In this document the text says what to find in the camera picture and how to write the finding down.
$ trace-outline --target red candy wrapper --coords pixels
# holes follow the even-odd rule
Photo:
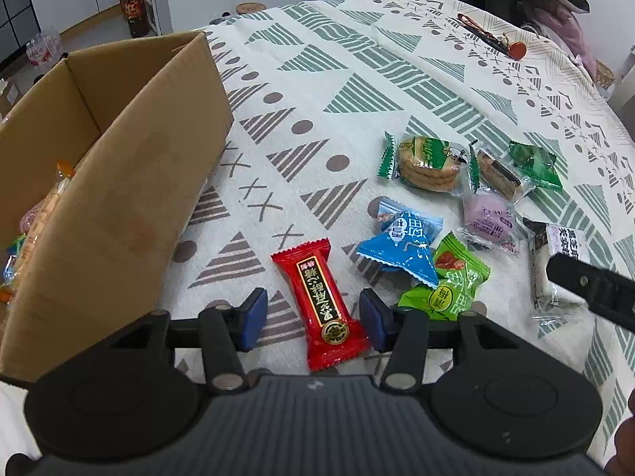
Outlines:
[[[329,252],[331,243],[324,238],[271,256],[291,280],[307,331],[311,372],[354,358],[370,348],[364,328],[348,314],[326,266]]]

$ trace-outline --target cardboard box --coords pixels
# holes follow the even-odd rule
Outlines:
[[[20,88],[11,77],[6,81],[0,79],[0,120],[9,114],[20,98],[22,98]]]
[[[0,124],[0,245],[57,160],[81,163],[10,303],[1,375],[34,381],[154,308],[232,123],[202,33],[73,52],[24,95]]]

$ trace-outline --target patterned tablecloth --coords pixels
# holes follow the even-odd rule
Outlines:
[[[526,57],[514,62],[492,51],[459,26],[457,12],[524,41]],[[308,371],[304,328],[273,252],[330,238],[329,267],[358,316],[361,289],[395,302],[412,284],[355,253],[377,233],[382,195],[443,216],[441,236],[458,225],[460,203],[450,195],[376,176],[384,131],[463,144],[478,138],[501,155],[509,139],[555,152],[564,191],[536,190],[518,211],[582,229],[593,264],[635,277],[635,146],[550,41],[455,0],[303,2],[204,30],[236,121],[167,271],[160,306],[193,317],[266,288],[267,323],[258,347],[242,356],[246,370]],[[528,318],[526,255],[479,257],[492,276],[477,293],[485,303],[478,310],[598,387],[604,417],[590,453],[606,461],[635,384],[635,337],[590,314],[541,326]],[[372,351],[329,372],[378,376],[386,359]],[[180,352],[177,363],[202,378],[198,352]],[[430,352],[426,381],[451,363],[450,352]]]

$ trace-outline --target pink cloth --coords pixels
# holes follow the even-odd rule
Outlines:
[[[580,56],[582,65],[593,80],[596,80],[598,63],[584,40],[580,23],[563,4],[557,0],[522,0],[533,9],[536,21],[543,23],[560,37],[574,56]]]

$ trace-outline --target yellow oval label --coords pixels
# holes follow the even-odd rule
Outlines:
[[[430,295],[428,304],[435,311],[445,311],[452,304],[452,288],[445,285],[440,285]]]
[[[348,326],[342,321],[327,322],[322,328],[322,340],[331,345],[339,345],[348,338]]]

